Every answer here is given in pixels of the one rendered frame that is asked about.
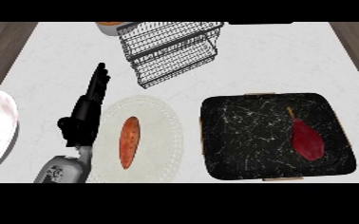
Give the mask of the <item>black marble tray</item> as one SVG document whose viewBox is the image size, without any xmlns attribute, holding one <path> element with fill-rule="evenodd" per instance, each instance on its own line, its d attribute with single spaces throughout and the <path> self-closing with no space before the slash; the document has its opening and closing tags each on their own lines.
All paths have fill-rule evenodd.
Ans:
<svg viewBox="0 0 359 224">
<path fill-rule="evenodd" d="M 292 119 L 323 141 L 323 156 L 304 159 L 290 145 Z M 355 159 L 338 118 L 317 93 L 215 96 L 200 105 L 208 174 L 221 180 L 345 175 Z"/>
</svg>

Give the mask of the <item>white round plate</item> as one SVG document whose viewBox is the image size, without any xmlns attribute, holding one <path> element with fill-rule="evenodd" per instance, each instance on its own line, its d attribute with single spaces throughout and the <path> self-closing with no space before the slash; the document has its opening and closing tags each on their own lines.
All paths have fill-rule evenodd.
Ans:
<svg viewBox="0 0 359 224">
<path fill-rule="evenodd" d="M 0 90 L 0 164 L 13 150 L 17 128 L 16 103 L 10 94 Z"/>
</svg>

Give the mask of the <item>orange sweet potato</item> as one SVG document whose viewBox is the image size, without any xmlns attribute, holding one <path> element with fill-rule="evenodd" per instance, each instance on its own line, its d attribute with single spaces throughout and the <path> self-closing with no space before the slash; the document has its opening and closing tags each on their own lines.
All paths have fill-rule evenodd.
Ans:
<svg viewBox="0 0 359 224">
<path fill-rule="evenodd" d="M 140 139 L 140 124 L 135 117 L 129 117 L 123 121 L 119 136 L 119 161 L 123 169 L 129 167 L 134 159 L 135 149 Z"/>
</svg>

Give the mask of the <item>pale bowl with orange content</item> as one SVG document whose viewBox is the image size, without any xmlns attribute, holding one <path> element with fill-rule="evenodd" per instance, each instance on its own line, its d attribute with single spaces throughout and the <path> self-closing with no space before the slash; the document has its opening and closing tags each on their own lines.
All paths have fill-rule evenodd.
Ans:
<svg viewBox="0 0 359 224">
<path fill-rule="evenodd" d="M 95 22 L 95 26 L 100 32 L 107 36 L 122 36 L 135 28 L 132 22 Z"/>
</svg>

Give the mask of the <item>white round placemat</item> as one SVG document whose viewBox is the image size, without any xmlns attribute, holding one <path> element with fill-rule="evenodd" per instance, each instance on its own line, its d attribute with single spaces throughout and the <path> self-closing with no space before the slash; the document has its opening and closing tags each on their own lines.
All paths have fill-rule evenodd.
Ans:
<svg viewBox="0 0 359 224">
<path fill-rule="evenodd" d="M 119 160 L 119 136 L 129 117 L 138 120 L 140 139 L 125 169 Z M 180 121 L 168 104 L 150 96 L 128 97 L 101 113 L 87 181 L 169 182 L 180 168 L 181 150 Z"/>
</svg>

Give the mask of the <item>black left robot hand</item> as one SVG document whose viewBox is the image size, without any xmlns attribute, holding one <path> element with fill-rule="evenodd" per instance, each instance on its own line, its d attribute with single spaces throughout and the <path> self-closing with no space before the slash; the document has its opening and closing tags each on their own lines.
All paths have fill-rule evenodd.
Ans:
<svg viewBox="0 0 359 224">
<path fill-rule="evenodd" d="M 104 63 L 98 63 L 88 83 L 87 92 L 79 96 L 70 115 L 57 120 L 66 147 L 91 146 L 95 140 L 100 107 L 109 82 Z"/>
</svg>

